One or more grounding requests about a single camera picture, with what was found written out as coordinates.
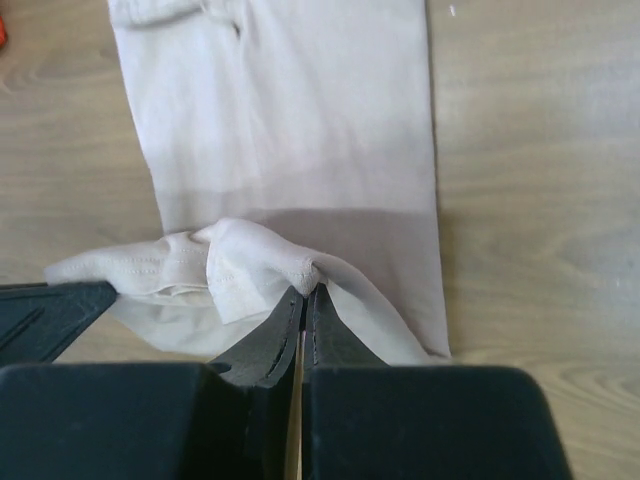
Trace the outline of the beige t-shirt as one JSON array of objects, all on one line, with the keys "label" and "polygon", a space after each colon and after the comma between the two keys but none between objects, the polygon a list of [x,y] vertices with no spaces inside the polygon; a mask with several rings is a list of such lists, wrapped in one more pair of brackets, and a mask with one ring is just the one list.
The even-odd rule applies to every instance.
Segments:
[{"label": "beige t-shirt", "polygon": [[425,3],[108,11],[163,235],[46,281],[107,281],[144,340],[206,357],[322,285],[386,363],[446,360]]}]

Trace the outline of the orange folded t-shirt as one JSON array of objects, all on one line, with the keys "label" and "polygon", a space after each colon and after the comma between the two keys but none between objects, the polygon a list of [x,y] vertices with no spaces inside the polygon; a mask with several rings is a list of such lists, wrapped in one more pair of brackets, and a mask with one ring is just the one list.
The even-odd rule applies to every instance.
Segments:
[{"label": "orange folded t-shirt", "polygon": [[7,42],[6,27],[2,16],[0,17],[0,48],[2,49]]}]

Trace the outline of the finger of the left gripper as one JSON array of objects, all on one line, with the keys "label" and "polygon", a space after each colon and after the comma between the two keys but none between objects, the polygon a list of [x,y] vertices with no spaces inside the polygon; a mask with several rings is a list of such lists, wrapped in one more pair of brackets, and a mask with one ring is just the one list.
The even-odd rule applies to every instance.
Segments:
[{"label": "finger of the left gripper", "polygon": [[50,363],[117,300],[107,282],[1,287],[1,365]]}]

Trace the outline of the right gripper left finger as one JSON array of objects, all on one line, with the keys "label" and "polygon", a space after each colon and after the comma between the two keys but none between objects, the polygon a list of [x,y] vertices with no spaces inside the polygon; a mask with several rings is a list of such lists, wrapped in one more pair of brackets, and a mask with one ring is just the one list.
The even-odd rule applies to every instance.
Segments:
[{"label": "right gripper left finger", "polygon": [[289,288],[256,329],[200,366],[189,424],[191,479],[282,479],[305,299]]}]

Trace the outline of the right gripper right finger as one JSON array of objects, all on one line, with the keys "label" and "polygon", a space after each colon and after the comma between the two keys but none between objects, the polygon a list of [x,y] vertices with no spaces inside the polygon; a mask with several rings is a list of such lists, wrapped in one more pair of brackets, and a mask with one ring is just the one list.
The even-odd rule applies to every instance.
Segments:
[{"label": "right gripper right finger", "polygon": [[301,478],[312,479],[311,373],[316,367],[382,367],[375,355],[341,320],[321,283],[304,303],[300,332],[303,340],[301,393]]}]

